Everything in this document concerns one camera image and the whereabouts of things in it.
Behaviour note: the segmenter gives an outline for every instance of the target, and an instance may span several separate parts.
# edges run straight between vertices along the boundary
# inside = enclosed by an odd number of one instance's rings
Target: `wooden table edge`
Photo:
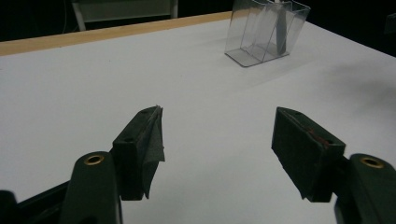
[[[156,31],[174,29],[211,21],[222,21],[231,18],[231,12],[220,12],[202,16],[178,18],[166,21],[153,21],[106,29],[77,32],[65,35],[49,35],[29,39],[0,42],[0,56],[24,53],[42,49],[61,48],[98,40],[117,38],[127,35],[139,35]]]

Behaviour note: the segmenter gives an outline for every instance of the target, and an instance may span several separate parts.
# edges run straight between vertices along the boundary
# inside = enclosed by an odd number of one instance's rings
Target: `white table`
[[[290,56],[242,68],[223,54],[229,21],[0,57],[0,189],[18,201],[110,150],[160,105],[166,163],[124,223],[335,223],[301,200],[271,149],[277,106],[396,164],[396,59],[306,23]]]

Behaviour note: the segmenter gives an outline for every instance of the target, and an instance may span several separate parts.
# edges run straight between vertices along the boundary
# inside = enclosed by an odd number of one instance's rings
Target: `table surface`
[[[335,223],[334,200],[301,200],[273,153],[276,107],[325,127],[347,157],[396,164],[396,59],[306,23],[290,56],[242,68],[223,53],[229,16],[1,44],[0,189],[21,201],[63,183],[80,156],[110,150],[160,105],[166,162],[149,200],[122,203],[124,223]],[[57,44],[23,46],[37,41]]]

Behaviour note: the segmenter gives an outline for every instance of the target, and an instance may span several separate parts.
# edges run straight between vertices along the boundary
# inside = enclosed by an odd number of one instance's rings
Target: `dark floor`
[[[396,4],[383,0],[375,7],[368,0],[345,0],[330,7],[327,2],[298,0],[312,8],[308,21],[370,48],[396,57]],[[233,0],[178,0],[178,16],[188,17],[230,11]],[[393,18],[386,26],[387,16]],[[99,29],[169,17],[87,23]],[[0,0],[0,41],[77,32],[70,0]]]

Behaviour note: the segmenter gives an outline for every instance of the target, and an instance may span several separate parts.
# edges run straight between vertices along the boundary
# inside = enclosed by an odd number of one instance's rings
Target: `transparent pen holder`
[[[244,67],[289,55],[310,9],[293,1],[235,0],[225,54]]]

